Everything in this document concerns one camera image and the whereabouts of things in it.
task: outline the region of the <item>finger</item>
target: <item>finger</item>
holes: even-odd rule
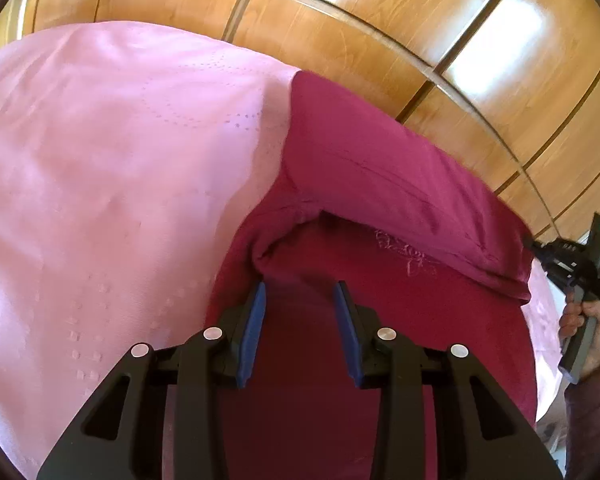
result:
[[[564,314],[558,321],[559,326],[581,326],[584,323],[584,317],[575,314]]]
[[[582,304],[582,311],[586,316],[595,317],[600,325],[600,301],[585,301]]]
[[[579,303],[567,303],[564,306],[563,314],[575,314],[576,316],[582,312],[582,305]]]
[[[563,326],[560,327],[560,330],[558,330],[558,337],[561,339],[565,337],[573,337],[576,335],[577,331],[578,327],[576,327],[575,325]]]

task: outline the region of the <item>pink bedsheet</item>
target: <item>pink bedsheet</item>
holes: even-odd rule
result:
[[[558,343],[558,310],[549,289],[544,270],[538,260],[533,260],[529,276],[531,300],[522,306],[526,325],[529,328],[534,347],[536,363],[536,388],[538,390],[538,411],[540,420],[554,402],[560,388],[562,373],[558,371],[560,345]]]
[[[0,50],[0,445],[27,478],[133,343],[202,327],[297,70],[132,22]]]

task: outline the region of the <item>black handle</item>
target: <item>black handle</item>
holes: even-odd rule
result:
[[[574,303],[583,301],[597,301],[598,298],[591,292],[585,292],[581,287],[574,288]],[[595,317],[586,317],[584,325],[581,326],[574,336],[565,339],[562,346],[562,359],[558,369],[572,384],[578,384],[584,361],[587,358],[593,336],[596,333],[598,320]]]

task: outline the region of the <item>silver screw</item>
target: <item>silver screw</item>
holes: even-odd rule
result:
[[[378,337],[384,341],[393,341],[396,336],[393,328],[384,327],[378,330]]]
[[[455,355],[456,357],[459,357],[459,358],[462,359],[462,358],[467,357],[469,355],[469,350],[464,345],[453,345],[451,347],[451,353],[453,355]]]
[[[205,339],[214,341],[222,337],[222,329],[218,328],[217,326],[210,326],[202,333],[202,335],[205,337]]]
[[[131,355],[133,357],[144,357],[148,353],[149,353],[149,345],[144,344],[144,343],[137,344],[136,346],[134,346],[131,349]]]

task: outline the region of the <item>embroidered pattern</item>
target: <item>embroidered pattern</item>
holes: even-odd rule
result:
[[[376,230],[376,241],[381,249],[388,249],[407,261],[407,276],[417,276],[420,272],[435,275],[437,262],[425,253],[414,249],[402,240],[381,230]]]

